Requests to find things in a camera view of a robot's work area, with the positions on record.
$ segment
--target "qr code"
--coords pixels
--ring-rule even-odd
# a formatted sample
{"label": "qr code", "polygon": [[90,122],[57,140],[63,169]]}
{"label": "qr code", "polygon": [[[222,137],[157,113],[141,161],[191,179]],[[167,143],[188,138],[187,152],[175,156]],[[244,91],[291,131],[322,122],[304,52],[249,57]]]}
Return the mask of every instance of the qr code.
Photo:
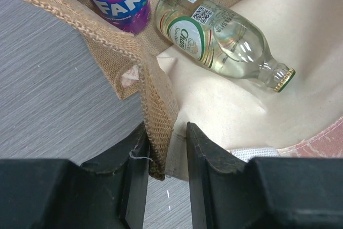
{"label": "qr code", "polygon": [[192,15],[192,18],[201,24],[205,24],[212,16],[213,12],[209,9],[199,6],[198,9]]}

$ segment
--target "bottle neck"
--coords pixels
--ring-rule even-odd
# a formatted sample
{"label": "bottle neck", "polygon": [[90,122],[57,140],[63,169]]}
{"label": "bottle neck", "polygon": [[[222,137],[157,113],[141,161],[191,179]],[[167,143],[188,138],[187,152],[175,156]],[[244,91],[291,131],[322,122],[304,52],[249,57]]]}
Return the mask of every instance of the bottle neck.
{"label": "bottle neck", "polygon": [[276,90],[280,84],[285,83],[285,78],[289,77],[290,71],[291,69],[285,64],[279,63],[272,55],[269,55],[269,57],[259,66],[258,79],[266,86]]}

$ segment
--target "cream fabric lining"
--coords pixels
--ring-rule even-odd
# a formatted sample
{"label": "cream fabric lining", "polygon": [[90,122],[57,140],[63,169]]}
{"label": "cream fabric lining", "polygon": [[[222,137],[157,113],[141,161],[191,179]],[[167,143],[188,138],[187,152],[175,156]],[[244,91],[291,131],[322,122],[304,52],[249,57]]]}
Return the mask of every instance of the cream fabric lining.
{"label": "cream fabric lining", "polygon": [[187,179],[185,129],[198,126],[222,148],[295,145],[343,115],[343,0],[242,0],[232,9],[265,34],[271,53],[297,74],[281,93],[228,80],[176,47],[158,56],[180,113],[166,174]]}

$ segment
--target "beige fabric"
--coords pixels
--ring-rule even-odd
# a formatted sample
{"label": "beige fabric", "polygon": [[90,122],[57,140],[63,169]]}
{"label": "beige fabric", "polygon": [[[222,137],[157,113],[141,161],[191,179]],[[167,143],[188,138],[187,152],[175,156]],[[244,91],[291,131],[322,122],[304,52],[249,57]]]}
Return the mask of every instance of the beige fabric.
{"label": "beige fabric", "polygon": [[176,47],[158,55],[180,107],[166,174],[187,179],[188,121],[226,150],[279,149],[312,138],[343,115],[343,0],[242,0],[232,9],[256,24],[274,57],[297,74],[274,93],[198,67]]}
{"label": "beige fabric", "polygon": [[[151,140],[150,172],[163,179],[169,140],[178,107],[165,73],[159,68],[154,55],[165,50],[170,43],[160,37],[154,22],[136,37],[119,32],[92,11],[89,0],[24,0],[36,5],[77,29],[96,62],[112,84],[119,98],[141,92],[144,122]],[[151,0],[155,9],[158,0]],[[239,0],[221,0],[232,5]],[[134,64],[139,70],[139,83],[123,87],[121,76]]]}

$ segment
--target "clear glass bottle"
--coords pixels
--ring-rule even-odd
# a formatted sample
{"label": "clear glass bottle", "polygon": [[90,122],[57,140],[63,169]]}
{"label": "clear glass bottle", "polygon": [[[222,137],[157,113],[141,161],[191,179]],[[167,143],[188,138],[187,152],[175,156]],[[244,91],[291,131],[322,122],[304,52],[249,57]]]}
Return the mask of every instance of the clear glass bottle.
{"label": "clear glass bottle", "polygon": [[228,78],[255,78],[280,92],[295,70],[276,61],[263,33],[213,0],[159,0],[159,31],[210,70]]}

